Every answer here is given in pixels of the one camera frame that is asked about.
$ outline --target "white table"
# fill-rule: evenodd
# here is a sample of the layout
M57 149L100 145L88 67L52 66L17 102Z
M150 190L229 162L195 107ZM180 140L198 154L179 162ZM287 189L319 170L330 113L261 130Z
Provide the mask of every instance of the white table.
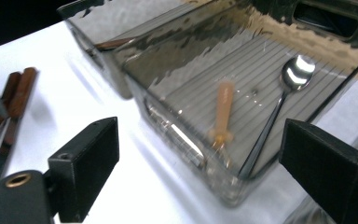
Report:
M28 66L39 71L37 85L6 175L46 172L47 158L88 124L118 117L120 161L84 223L282 223L306 195L279 165L239 207L224 206L141 119L134 100L108 87L63 22L0 47L0 93L9 73Z

